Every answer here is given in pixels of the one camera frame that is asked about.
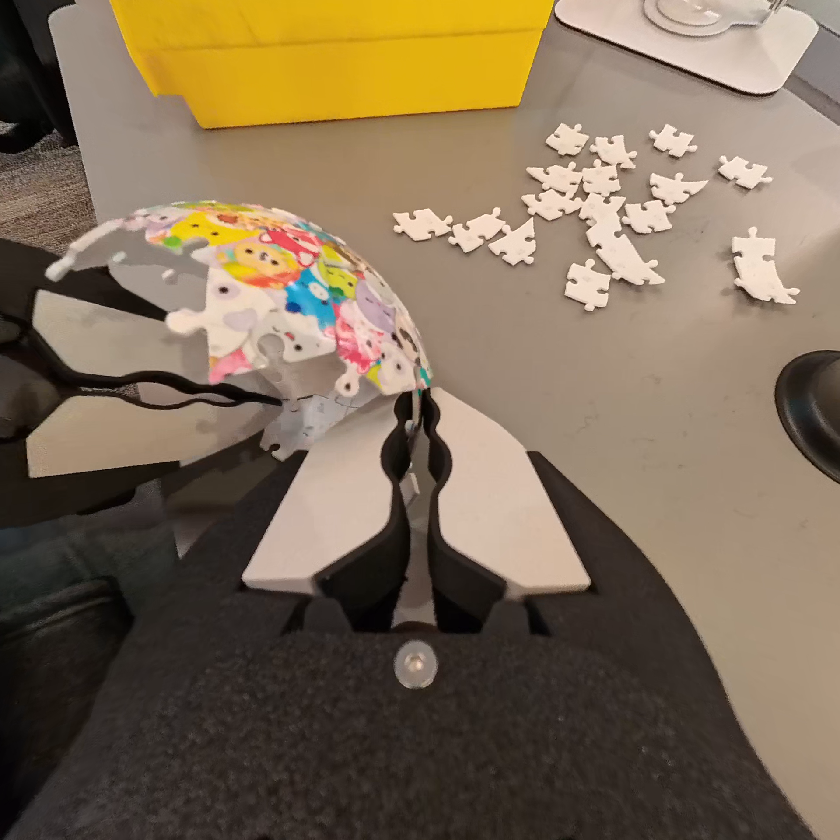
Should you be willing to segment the white flat pad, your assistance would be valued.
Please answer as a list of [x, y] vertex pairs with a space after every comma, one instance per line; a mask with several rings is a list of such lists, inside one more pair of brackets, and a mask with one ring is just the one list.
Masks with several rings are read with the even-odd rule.
[[562, 25], [583, 35], [759, 97], [782, 89], [819, 31], [811, 15], [786, 4], [759, 28], [688, 37], [651, 23], [643, 2], [559, 1], [553, 13]]

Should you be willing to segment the group of white puzzle pieces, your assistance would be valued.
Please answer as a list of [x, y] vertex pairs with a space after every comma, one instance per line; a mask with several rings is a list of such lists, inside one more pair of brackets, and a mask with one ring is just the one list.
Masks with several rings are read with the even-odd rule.
[[[583, 151], [589, 136], [582, 126], [561, 123], [545, 143], [561, 156], [575, 157]], [[697, 151], [692, 134], [678, 132], [666, 124], [660, 131], [648, 133], [653, 148], [675, 159]], [[595, 159], [583, 169], [572, 161], [548, 167], [527, 167], [527, 173], [542, 191], [526, 194], [521, 201], [528, 219], [518, 227], [511, 227], [501, 218], [501, 209], [454, 224], [451, 216], [441, 217], [430, 208], [407, 213], [393, 213], [394, 233], [412, 241], [447, 236], [451, 245], [468, 254], [486, 245], [491, 253], [509, 264], [532, 265], [537, 239], [533, 219], [555, 221], [577, 216], [585, 225], [585, 237], [594, 255], [608, 272], [595, 269], [595, 261], [572, 264], [568, 268], [563, 294], [584, 307], [587, 312], [604, 308], [612, 280], [622, 280], [635, 286], [656, 286], [665, 282], [657, 272], [655, 259], [645, 260], [634, 242], [625, 233], [629, 228], [636, 235], [665, 233], [673, 228], [672, 214], [677, 206], [697, 195], [708, 180], [686, 181], [682, 172], [672, 176], [652, 173], [647, 183], [651, 198], [643, 203], [627, 203], [621, 189], [618, 170], [636, 168], [637, 152], [628, 150], [623, 135], [596, 137], [589, 147]], [[751, 191], [772, 183], [768, 167], [747, 161], [740, 156], [718, 160], [717, 173], [735, 186]], [[731, 240], [731, 256], [736, 270], [734, 285], [751, 299], [776, 305], [795, 305], [800, 289], [786, 287], [775, 266], [775, 239], [759, 236], [751, 227], [746, 236]]]

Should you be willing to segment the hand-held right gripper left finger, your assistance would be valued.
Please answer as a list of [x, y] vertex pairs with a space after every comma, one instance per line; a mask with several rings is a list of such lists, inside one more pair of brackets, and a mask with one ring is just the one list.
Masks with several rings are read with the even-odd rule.
[[314, 594], [330, 567], [379, 536], [403, 506], [411, 396], [378, 396], [303, 458], [242, 573], [249, 589]]

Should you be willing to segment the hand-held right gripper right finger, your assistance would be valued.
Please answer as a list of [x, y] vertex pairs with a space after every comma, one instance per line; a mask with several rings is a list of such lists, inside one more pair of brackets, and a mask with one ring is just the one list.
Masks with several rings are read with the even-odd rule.
[[423, 420], [435, 485], [428, 559], [450, 601], [522, 601], [591, 585], [529, 452], [496, 421], [441, 387]]

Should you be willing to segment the black round puzzle stand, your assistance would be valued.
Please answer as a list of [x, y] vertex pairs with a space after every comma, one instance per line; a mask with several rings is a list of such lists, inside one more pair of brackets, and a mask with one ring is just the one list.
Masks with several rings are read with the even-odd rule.
[[839, 481], [839, 351], [815, 350], [792, 359], [774, 387], [775, 409], [800, 454]]

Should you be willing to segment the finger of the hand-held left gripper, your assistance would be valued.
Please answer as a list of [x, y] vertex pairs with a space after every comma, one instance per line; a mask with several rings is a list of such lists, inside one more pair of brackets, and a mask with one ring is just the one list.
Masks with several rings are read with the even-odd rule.
[[145, 406], [120, 396], [73, 396], [27, 436], [28, 477], [188, 466], [261, 433], [281, 409], [281, 403]]
[[84, 389], [130, 385], [143, 406], [281, 405], [277, 392], [255, 373], [242, 385], [211, 385], [204, 331], [179, 335], [161, 320], [47, 290], [35, 294], [31, 324], [58, 372]]

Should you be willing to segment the partly built colourful puzzle ball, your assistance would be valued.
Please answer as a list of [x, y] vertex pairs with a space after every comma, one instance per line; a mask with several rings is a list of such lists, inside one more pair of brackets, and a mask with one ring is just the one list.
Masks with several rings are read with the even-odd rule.
[[147, 206], [96, 226], [45, 269], [57, 284], [105, 270], [164, 312], [164, 336], [203, 352], [171, 374], [280, 403], [261, 445], [305, 451], [377, 396], [433, 378], [421, 334], [385, 279], [341, 238], [276, 207]]

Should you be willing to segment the yellow plastic bin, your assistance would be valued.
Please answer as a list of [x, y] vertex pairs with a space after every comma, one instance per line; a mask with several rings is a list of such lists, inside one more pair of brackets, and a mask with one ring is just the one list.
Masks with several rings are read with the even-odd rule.
[[550, 1], [111, 1], [205, 130], [514, 108]]

